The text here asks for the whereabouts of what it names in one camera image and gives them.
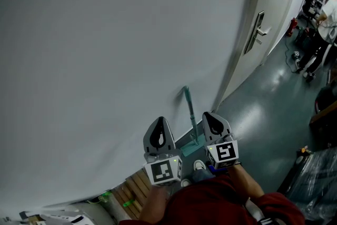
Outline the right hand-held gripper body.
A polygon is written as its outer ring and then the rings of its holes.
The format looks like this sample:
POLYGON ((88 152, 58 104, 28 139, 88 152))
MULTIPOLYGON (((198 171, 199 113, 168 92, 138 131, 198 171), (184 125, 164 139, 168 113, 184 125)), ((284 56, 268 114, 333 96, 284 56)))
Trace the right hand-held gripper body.
POLYGON ((212 112, 204 112, 202 122, 204 148, 214 170, 234 166, 239 159, 239 151, 229 122, 212 112))

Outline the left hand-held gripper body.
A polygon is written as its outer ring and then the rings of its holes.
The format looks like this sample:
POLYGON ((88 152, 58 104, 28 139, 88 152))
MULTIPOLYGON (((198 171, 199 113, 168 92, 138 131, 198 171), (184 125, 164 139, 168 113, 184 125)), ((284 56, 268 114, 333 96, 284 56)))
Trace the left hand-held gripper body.
POLYGON ((143 138, 143 147, 146 160, 144 168, 151 185, 163 186, 181 182, 181 151, 175 146, 166 118, 160 116, 150 125, 143 138))

